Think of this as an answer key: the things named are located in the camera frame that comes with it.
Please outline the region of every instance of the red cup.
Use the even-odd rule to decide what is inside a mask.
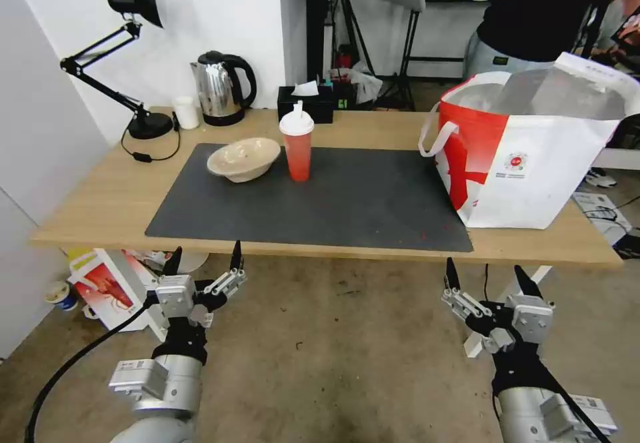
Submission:
[[[284,135],[285,151],[291,179],[297,182],[309,180],[311,167],[311,133],[292,137]]]
[[[313,126],[313,119],[309,113],[302,111],[302,101],[294,104],[293,110],[280,120],[280,131],[285,139],[289,174],[293,181],[309,180]]]

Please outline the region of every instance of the beige bowl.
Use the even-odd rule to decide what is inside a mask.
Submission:
[[[280,155],[280,145],[271,139],[252,138],[230,143],[207,159],[207,170],[234,183],[256,179]]]

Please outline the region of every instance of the electric kettle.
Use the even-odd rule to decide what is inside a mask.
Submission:
[[[242,96],[236,69],[244,70],[251,85],[247,98]],[[224,127],[242,120],[245,109],[253,103],[257,90],[255,75],[246,60],[237,55],[210,51],[200,55],[198,62],[191,64],[191,70],[206,123]]]

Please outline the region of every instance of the plastic cup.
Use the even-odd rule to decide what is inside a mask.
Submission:
[[[311,168],[311,132],[313,119],[302,110],[302,102],[293,106],[293,111],[280,120],[280,131],[285,139],[285,152],[289,163],[289,174],[296,182],[309,180]]]
[[[198,112],[191,97],[176,97],[173,99],[173,109],[178,117],[180,128],[183,130],[193,130],[200,125]]]
[[[291,179],[297,182],[309,180],[311,168],[311,133],[292,137],[285,135],[285,152]]]

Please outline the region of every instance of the black box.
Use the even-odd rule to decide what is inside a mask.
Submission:
[[[333,108],[336,110],[357,110],[356,86],[351,82],[333,82]]]
[[[280,87],[278,90],[278,120],[293,111],[293,104],[302,100],[302,109],[309,113],[314,123],[333,123],[333,90],[331,87],[318,86],[318,95],[296,97],[292,95],[295,87]]]

